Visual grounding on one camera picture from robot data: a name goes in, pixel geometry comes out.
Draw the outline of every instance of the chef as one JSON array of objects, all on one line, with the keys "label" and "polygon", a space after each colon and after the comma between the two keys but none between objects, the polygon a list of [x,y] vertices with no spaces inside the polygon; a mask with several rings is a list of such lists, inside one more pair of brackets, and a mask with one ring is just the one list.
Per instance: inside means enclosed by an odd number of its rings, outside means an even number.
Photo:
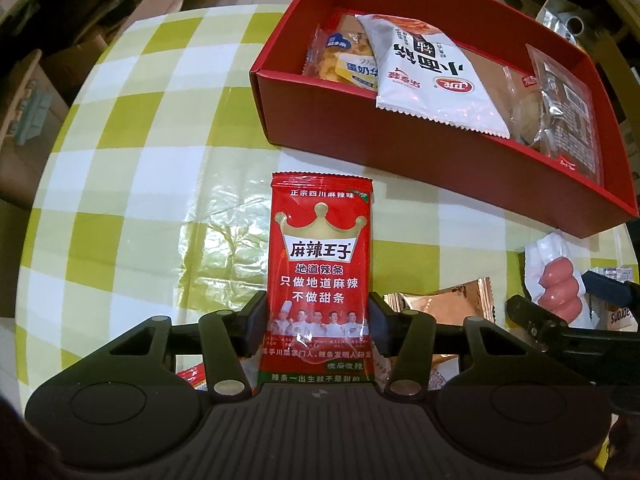
[{"label": "chef", "polygon": [[326,325],[326,337],[344,337],[342,325],[338,324],[338,313],[335,310],[329,312],[329,324]]},{"label": "chef", "polygon": [[289,300],[285,301],[280,308],[280,313],[278,314],[278,319],[275,319],[271,323],[271,333],[273,335],[285,335],[287,333],[287,328],[289,328],[289,312],[291,311],[291,307],[293,303]]},{"label": "chef", "polygon": [[352,310],[347,314],[348,322],[342,326],[345,337],[362,337],[369,335],[367,320],[363,319],[362,324],[356,322],[356,313]]},{"label": "chef", "polygon": [[326,337],[326,325],[322,322],[322,312],[316,310],[312,322],[307,328],[307,337]]},{"label": "chef", "polygon": [[289,318],[289,327],[287,328],[287,335],[294,335],[296,338],[302,338],[308,331],[310,323],[306,322],[306,310],[298,311],[298,320],[293,321],[293,318]]}]

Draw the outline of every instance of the gold crown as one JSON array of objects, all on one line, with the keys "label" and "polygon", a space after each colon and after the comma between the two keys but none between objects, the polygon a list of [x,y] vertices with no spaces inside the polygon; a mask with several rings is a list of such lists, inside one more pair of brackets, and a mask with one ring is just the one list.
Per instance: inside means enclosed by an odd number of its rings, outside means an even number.
[{"label": "gold crown", "polygon": [[350,229],[334,227],[325,218],[327,211],[329,211],[329,206],[324,202],[318,202],[314,207],[316,219],[304,227],[290,226],[287,222],[287,215],[283,212],[276,213],[273,219],[280,225],[280,231],[283,235],[308,238],[309,240],[357,238],[361,229],[367,225],[367,219],[364,216],[358,216],[355,225]]}]

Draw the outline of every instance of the metal screw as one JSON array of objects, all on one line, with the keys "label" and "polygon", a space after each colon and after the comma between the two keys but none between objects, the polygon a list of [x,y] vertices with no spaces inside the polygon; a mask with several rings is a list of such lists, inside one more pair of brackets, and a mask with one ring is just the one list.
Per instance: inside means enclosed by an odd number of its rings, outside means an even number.
[{"label": "metal screw", "polygon": [[220,395],[234,396],[241,394],[244,391],[244,384],[235,379],[225,379],[224,381],[218,381],[213,390]]},{"label": "metal screw", "polygon": [[392,382],[389,389],[396,395],[412,396],[419,394],[422,387],[419,383],[411,379],[400,379]]}]

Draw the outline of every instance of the crown logo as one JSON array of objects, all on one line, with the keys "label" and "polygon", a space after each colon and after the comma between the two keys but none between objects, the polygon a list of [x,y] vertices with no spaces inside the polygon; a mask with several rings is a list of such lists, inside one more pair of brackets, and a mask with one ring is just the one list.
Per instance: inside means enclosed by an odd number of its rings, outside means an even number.
[{"label": "crown logo", "polygon": [[340,229],[326,220],[329,206],[318,202],[314,207],[316,219],[304,227],[292,227],[283,212],[274,220],[280,226],[282,238],[290,260],[326,260],[350,262],[362,228],[367,225],[364,216],[358,216],[350,229]]}]

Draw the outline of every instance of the checkered tablecloth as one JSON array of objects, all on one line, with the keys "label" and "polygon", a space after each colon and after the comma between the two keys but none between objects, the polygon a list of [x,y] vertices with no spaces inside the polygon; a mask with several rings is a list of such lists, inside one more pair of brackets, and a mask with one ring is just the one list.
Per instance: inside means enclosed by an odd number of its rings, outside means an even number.
[{"label": "checkered tablecloth", "polygon": [[[248,70],[283,11],[217,7],[137,22],[94,67],[47,163],[24,244],[23,406],[45,380],[150,316],[195,322],[264,288],[275,171],[372,178],[372,288],[427,293],[490,276],[505,325],[505,298],[522,292],[518,254],[552,229],[429,184],[271,146]],[[569,240],[581,270],[632,265],[638,279],[624,226]]]}]

